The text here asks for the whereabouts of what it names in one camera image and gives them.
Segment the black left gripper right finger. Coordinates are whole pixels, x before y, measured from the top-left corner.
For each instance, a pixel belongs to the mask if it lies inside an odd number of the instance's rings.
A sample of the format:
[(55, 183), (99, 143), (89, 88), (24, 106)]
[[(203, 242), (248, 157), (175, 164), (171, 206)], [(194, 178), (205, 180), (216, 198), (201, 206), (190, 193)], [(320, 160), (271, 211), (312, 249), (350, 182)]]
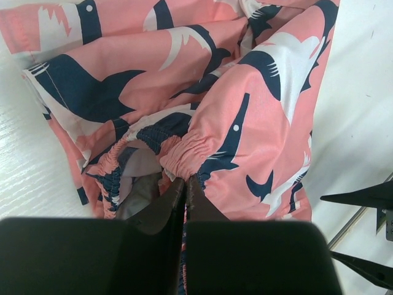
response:
[(310, 222), (230, 221), (187, 183), (187, 294), (341, 294), (324, 236)]

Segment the pink shark print shorts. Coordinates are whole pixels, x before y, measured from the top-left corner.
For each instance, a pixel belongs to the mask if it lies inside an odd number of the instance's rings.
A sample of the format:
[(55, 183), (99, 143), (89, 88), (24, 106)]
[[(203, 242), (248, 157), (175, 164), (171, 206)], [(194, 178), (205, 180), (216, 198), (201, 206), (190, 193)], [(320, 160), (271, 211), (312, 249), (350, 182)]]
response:
[(1, 10), (1, 36), (112, 219), (195, 176), (231, 220), (311, 220), (302, 185), (338, 1), (82, 1)]

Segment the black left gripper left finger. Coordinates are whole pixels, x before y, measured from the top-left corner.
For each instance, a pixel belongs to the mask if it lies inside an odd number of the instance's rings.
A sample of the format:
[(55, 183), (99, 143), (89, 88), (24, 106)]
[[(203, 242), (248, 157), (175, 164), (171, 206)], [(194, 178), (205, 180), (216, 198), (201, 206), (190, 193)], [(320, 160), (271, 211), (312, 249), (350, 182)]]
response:
[(127, 220), (1, 221), (2, 294), (176, 294), (185, 183)]

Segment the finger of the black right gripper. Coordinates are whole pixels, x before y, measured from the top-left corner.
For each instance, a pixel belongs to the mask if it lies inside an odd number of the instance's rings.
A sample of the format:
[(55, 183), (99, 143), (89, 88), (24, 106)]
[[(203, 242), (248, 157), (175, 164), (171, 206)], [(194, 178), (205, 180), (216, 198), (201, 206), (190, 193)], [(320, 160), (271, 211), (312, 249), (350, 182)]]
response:
[(359, 191), (323, 195), (320, 197), (320, 200), (345, 205), (392, 210), (392, 181), (367, 187)]
[(392, 267), (335, 251), (330, 255), (375, 286), (392, 291)]

